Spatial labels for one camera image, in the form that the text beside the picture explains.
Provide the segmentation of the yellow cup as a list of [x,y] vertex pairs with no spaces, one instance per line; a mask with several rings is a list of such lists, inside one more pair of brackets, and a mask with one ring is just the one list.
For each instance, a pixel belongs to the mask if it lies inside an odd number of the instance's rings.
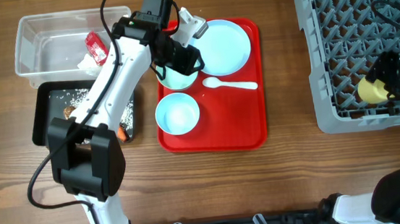
[[388,91],[385,83],[377,79],[375,82],[369,82],[364,77],[358,84],[358,96],[366,103],[379,104],[388,100]]

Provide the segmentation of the green bowl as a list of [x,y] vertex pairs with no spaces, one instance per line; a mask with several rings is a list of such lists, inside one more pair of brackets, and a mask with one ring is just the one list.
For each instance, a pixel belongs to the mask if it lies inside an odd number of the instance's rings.
[[197,79],[198,72],[194,72],[191,75],[183,75],[171,69],[170,67],[166,67],[166,76],[163,79],[157,77],[158,81],[165,88],[173,91],[182,91],[189,88],[194,81]]

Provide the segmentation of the light blue bowl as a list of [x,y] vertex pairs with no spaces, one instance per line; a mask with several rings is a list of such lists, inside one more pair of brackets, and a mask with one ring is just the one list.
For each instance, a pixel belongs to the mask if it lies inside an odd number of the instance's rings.
[[197,126],[200,108],[192,96],[174,92],[158,102],[155,115],[159,129],[180,136],[188,134]]

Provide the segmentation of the orange carrot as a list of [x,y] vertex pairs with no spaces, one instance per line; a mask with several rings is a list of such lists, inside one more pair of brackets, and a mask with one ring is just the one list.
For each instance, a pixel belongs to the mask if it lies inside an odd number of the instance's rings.
[[129,139],[127,132],[123,128],[118,128],[117,139],[120,140],[122,143],[127,142],[127,140]]

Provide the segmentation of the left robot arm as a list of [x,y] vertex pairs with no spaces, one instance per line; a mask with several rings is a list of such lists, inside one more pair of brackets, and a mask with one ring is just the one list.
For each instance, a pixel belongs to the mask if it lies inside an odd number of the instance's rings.
[[54,118],[48,126],[52,176],[85,208],[90,224],[131,224],[118,195],[126,165],[116,131],[139,79],[153,64],[162,77],[203,67],[189,42],[203,36],[207,22],[185,8],[178,14],[175,30],[167,30],[167,14],[152,12],[115,23],[110,54],[86,99],[68,119]]

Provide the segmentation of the white tissue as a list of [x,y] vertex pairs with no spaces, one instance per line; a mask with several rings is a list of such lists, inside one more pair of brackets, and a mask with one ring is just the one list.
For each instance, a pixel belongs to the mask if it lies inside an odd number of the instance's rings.
[[77,68],[78,69],[94,69],[98,68],[99,66],[97,65],[95,59],[86,53],[80,63],[78,63]]

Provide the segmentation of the red snack wrapper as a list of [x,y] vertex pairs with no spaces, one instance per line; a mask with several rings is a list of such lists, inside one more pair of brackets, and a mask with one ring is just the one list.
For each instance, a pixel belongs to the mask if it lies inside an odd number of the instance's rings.
[[91,57],[98,66],[103,66],[107,60],[108,49],[104,42],[100,39],[99,35],[94,31],[89,32],[85,38],[85,45]]

